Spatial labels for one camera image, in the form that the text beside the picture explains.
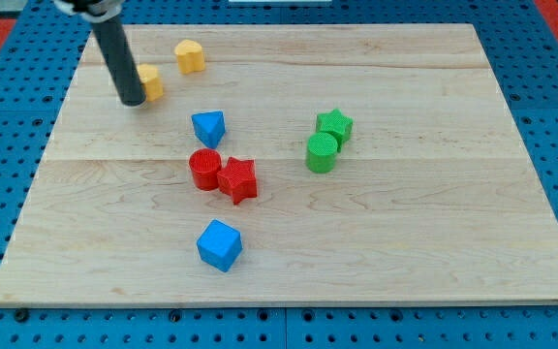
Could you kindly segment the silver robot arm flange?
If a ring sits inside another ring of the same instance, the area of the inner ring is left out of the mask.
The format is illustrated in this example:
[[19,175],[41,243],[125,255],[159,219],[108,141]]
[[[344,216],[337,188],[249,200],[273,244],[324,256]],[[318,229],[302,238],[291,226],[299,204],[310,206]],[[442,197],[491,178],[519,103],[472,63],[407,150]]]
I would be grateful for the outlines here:
[[90,23],[101,23],[118,16],[124,0],[53,0],[53,5],[68,16],[80,15]]

